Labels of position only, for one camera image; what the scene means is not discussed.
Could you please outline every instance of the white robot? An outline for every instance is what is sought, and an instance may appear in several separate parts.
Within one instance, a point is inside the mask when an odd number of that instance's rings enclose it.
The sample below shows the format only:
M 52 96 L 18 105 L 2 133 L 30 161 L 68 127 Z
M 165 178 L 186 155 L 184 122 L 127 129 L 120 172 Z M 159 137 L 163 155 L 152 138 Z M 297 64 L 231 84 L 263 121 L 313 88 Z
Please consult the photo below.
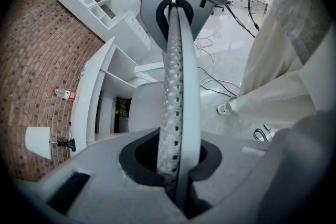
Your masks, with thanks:
M 215 3 L 226 2 L 141 1 L 166 53 L 161 128 L 97 143 L 44 178 L 30 197 L 52 222 L 275 222 L 306 199 L 328 163 L 333 130 L 324 122 L 333 114 L 281 130 L 271 143 L 201 132 L 193 42 Z M 312 151 L 323 162 L 310 162 Z

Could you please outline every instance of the brick wall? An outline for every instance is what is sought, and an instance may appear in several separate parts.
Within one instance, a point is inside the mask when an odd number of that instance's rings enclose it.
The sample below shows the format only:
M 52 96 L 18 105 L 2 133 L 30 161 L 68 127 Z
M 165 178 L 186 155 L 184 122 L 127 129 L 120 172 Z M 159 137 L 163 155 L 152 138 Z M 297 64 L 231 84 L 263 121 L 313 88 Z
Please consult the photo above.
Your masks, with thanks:
M 50 126 L 52 141 L 69 138 L 72 103 L 53 94 L 74 91 L 80 70 L 103 42 L 57 0 L 14 0 L 0 29 L 0 150 L 9 173 L 38 181 L 65 162 L 69 150 L 52 147 L 52 159 L 25 147 L 27 126 Z

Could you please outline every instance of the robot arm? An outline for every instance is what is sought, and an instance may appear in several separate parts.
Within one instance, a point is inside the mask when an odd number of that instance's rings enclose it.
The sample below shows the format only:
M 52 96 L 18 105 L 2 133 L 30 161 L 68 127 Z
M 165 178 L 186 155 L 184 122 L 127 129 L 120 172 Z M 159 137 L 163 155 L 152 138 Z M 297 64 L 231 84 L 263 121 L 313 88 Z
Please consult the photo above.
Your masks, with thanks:
M 198 165 L 201 148 L 194 40 L 215 4 L 226 2 L 141 0 L 142 20 L 167 59 L 156 172 L 164 177 L 166 193 L 182 210 L 190 192 L 188 175 Z

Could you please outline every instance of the white bookshelf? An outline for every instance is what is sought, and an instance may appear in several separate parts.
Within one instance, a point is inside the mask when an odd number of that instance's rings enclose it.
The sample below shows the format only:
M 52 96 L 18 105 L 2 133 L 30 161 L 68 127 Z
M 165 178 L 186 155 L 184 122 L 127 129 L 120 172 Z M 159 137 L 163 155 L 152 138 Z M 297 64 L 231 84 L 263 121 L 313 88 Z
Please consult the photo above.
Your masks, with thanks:
M 124 12 L 114 0 L 59 1 L 105 42 L 115 37 L 115 43 L 121 49 L 129 44 L 145 51 L 150 49 L 150 39 L 142 22 L 137 20 L 140 7 Z M 115 16 L 104 10 L 110 10 Z
M 114 44 L 111 39 L 102 46 L 88 61 L 83 72 L 73 102 L 71 112 L 71 134 L 76 140 L 75 152 L 78 154 L 87 146 L 99 141 L 113 138 L 114 118 L 117 97 L 132 98 L 137 86 L 155 82 L 147 73 L 145 79 L 134 73 L 135 63 L 125 52 Z M 102 102 L 99 113 L 99 133 L 95 133 L 97 105 L 100 92 Z

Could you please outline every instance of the gray cable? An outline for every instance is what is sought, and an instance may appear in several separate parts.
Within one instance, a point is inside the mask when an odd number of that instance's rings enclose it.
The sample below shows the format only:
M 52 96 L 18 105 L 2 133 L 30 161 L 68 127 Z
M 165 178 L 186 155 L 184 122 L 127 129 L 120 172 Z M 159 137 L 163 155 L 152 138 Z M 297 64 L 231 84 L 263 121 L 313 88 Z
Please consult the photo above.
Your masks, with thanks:
M 214 81 L 218 80 L 218 81 L 221 81 L 221 82 L 224 82 L 224 83 L 229 83 L 229 84 L 232 84 L 232 85 L 234 85 L 234 86 L 236 86 L 237 88 L 240 89 L 240 87 L 237 84 L 234 84 L 233 82 L 229 82 L 229 81 L 225 81 L 225 80 L 220 80 L 220 79 L 210 79 L 210 80 L 202 83 L 200 86 L 203 86 L 204 84 L 207 84 L 208 82 L 213 81 L 213 80 Z
M 179 171 L 183 116 L 183 66 L 180 22 L 177 8 L 169 17 L 164 102 L 156 172 L 165 179 L 165 190 L 173 199 Z

